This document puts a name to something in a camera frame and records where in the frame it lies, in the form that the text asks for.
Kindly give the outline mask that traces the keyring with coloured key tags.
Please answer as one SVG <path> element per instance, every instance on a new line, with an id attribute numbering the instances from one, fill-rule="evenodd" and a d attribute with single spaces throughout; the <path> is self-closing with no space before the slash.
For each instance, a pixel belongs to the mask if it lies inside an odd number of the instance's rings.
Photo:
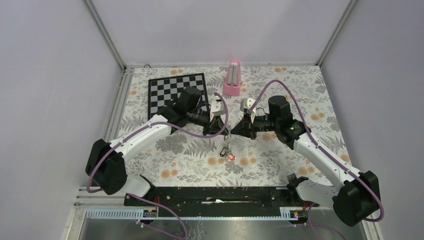
<path id="1" fill-rule="evenodd" d="M 230 142 L 231 142 L 231 134 L 229 133 L 228 135 L 224 135 L 224 139 L 223 139 L 224 145 L 222 150 L 219 153 L 219 156 L 221 158 L 225 158 L 229 162 L 233 162 L 237 159 L 237 157 L 233 155 L 232 153 Z"/>

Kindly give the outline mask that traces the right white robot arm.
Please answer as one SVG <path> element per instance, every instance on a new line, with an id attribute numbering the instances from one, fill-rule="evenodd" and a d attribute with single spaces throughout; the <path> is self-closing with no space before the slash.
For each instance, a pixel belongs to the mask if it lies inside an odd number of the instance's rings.
<path id="1" fill-rule="evenodd" d="M 241 121 L 230 131 L 232 135 L 255 139 L 258 133 L 274 132 L 277 139 L 309 160 L 330 181 L 331 185 L 315 183 L 306 177 L 290 180 L 287 201 L 299 206 L 304 201 L 332 209 L 347 226 L 354 227 L 380 209 L 378 177 L 348 165 L 314 138 L 309 127 L 293 117 L 290 103 L 284 96 L 268 99 L 269 112 L 257 115 L 252 98 L 244 98 Z"/>

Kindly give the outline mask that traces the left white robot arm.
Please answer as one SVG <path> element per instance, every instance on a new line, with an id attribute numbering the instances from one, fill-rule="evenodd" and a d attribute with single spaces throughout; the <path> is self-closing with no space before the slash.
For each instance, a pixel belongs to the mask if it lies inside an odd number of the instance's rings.
<path id="1" fill-rule="evenodd" d="M 142 175 L 127 174 L 127 162 L 175 132 L 200 139 L 222 135 L 228 124 L 229 109 L 219 93 L 214 93 L 214 96 L 209 111 L 200 114 L 202 92 L 195 87 L 185 87 L 178 97 L 136 130 L 110 142 L 102 138 L 97 140 L 85 167 L 88 175 L 86 191 L 91 194 L 103 191 L 107 195 L 121 192 L 135 196 L 144 206 L 152 204 L 155 200 L 155 192 L 151 189 L 153 185 Z M 213 123 L 214 117 L 221 115 L 225 116 L 225 122 L 218 131 L 206 130 L 205 133 L 195 134 L 184 128 L 192 123 L 206 129 Z"/>

